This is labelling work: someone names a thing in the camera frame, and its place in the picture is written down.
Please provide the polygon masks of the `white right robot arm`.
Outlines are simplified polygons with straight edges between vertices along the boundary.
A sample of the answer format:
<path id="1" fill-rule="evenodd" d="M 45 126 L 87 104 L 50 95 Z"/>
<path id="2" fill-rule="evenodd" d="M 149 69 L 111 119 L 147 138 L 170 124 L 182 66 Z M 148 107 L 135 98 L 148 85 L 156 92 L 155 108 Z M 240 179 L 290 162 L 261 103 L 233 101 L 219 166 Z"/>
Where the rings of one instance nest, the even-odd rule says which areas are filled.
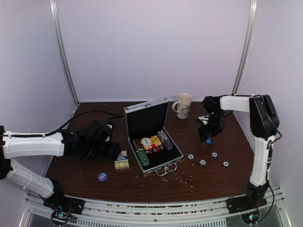
<path id="1" fill-rule="evenodd" d="M 206 96 L 202 106 L 208 112 L 208 116 L 197 118 L 201 123 L 198 128 L 201 142 L 223 131 L 221 122 L 225 117 L 223 114 L 225 111 L 249 114 L 255 151 L 253 169 L 242 203 L 246 208 L 252 209 L 261 201 L 269 187 L 273 145 L 278 140 L 276 135 L 280 135 L 279 118 L 273 101 L 270 95 Z"/>

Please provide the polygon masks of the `yellow big blind button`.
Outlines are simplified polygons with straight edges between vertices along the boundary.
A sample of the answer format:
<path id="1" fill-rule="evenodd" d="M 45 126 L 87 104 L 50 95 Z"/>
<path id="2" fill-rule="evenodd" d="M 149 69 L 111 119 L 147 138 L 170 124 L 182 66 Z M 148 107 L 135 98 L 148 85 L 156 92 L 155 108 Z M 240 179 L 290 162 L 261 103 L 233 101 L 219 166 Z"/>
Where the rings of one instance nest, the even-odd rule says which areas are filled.
<path id="1" fill-rule="evenodd" d="M 150 137 L 150 139 L 152 144 L 161 144 L 161 140 L 157 135 Z"/>

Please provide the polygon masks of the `blue small blind button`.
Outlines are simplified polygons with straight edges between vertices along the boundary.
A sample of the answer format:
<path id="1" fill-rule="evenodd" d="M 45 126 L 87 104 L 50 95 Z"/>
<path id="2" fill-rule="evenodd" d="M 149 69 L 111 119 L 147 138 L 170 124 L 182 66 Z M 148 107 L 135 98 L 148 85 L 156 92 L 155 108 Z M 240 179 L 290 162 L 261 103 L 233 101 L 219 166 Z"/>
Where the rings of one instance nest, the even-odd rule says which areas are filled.
<path id="1" fill-rule="evenodd" d="M 204 143 L 205 143 L 206 145 L 213 145 L 214 140 L 213 140 L 212 138 L 207 138 L 207 139 L 204 141 Z"/>

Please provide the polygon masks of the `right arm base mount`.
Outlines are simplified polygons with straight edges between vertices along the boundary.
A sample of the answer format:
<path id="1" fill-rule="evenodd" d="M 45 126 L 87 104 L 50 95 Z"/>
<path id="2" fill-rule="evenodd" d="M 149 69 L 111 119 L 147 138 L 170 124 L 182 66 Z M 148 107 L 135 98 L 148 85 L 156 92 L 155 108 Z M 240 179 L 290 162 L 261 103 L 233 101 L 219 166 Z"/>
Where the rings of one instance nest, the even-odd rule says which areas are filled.
<path id="1" fill-rule="evenodd" d="M 230 214 L 244 212 L 248 210 L 257 209 L 258 207 L 267 205 L 265 198 L 259 201 L 248 201 L 246 196 L 230 197 L 226 200 L 226 205 Z"/>

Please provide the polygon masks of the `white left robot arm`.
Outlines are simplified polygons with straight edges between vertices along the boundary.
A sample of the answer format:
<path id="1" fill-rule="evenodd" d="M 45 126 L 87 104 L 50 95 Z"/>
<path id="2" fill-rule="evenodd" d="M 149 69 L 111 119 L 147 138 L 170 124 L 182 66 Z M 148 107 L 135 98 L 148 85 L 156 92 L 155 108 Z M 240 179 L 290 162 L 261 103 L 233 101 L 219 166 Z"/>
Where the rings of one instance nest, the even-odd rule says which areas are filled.
<path id="1" fill-rule="evenodd" d="M 58 210 L 68 206 L 57 180 L 44 178 L 22 166 L 15 159 L 30 156 L 77 157 L 116 160 L 121 152 L 119 143 L 112 142 L 115 125 L 113 119 L 120 115 L 110 114 L 107 122 L 94 120 L 87 128 L 69 130 L 64 126 L 53 132 L 30 134 L 6 131 L 0 128 L 0 178 L 29 189 L 49 200 Z"/>

